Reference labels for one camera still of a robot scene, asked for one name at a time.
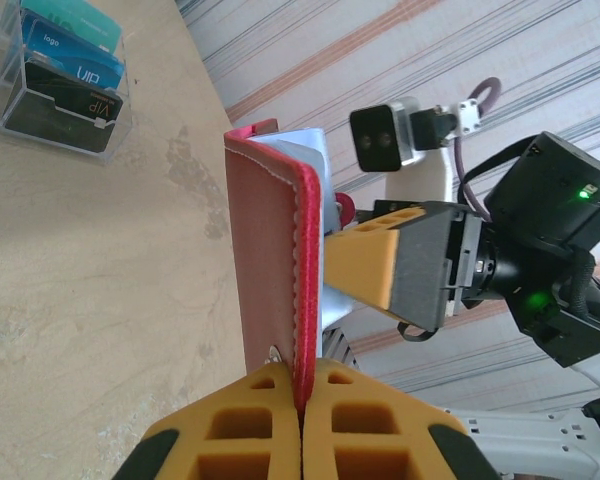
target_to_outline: card holder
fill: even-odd
[[[27,40],[44,23],[48,22],[32,22]],[[101,64],[100,70],[90,76],[94,69],[82,69],[78,78],[68,71],[68,63],[62,64],[63,58],[30,49],[23,42],[20,9],[13,0],[0,0],[0,140],[31,147],[52,145],[108,163],[133,127],[129,86],[122,71],[124,45],[120,40],[108,54],[97,47],[82,48],[85,40],[71,34],[66,39],[85,62]],[[121,71],[117,88],[96,82],[115,85]]]
[[[249,140],[275,131],[267,120],[225,134],[231,232],[247,372],[275,346],[302,412],[320,314],[320,180],[311,166]]]

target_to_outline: teal card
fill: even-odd
[[[22,0],[20,6],[110,53],[122,35],[120,25],[85,0]]]

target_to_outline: blue card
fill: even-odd
[[[22,10],[22,40],[51,66],[101,88],[117,89],[124,74],[115,56],[27,9]]]
[[[20,6],[107,52],[116,51],[122,35],[120,25],[86,0],[20,0]]]

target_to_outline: black cable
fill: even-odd
[[[531,137],[523,138],[522,140],[518,140],[516,143],[513,143],[496,153],[492,157],[489,157],[487,160],[482,162],[475,168],[472,168],[467,172],[467,174],[460,180],[460,185],[458,186],[458,203],[462,205],[468,205],[467,199],[465,197],[465,185],[468,184],[474,178],[487,173],[489,170],[493,170],[494,168],[499,167],[507,163],[514,158],[522,155],[527,148],[533,143],[533,140],[536,138],[536,135]]]
[[[586,320],[589,315],[587,308],[587,289],[593,278],[596,260],[591,252],[577,249],[573,259],[573,274],[569,287],[569,313]]]
[[[407,333],[407,329],[412,327],[413,325],[404,322],[398,322],[398,332],[404,340],[407,342],[424,342],[433,337],[436,333],[438,333],[438,329],[436,328],[433,332],[424,331],[419,335],[410,335]]]

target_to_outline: green led light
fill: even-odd
[[[551,297],[546,292],[536,292],[527,299],[527,305],[533,310],[540,310],[551,301]]]

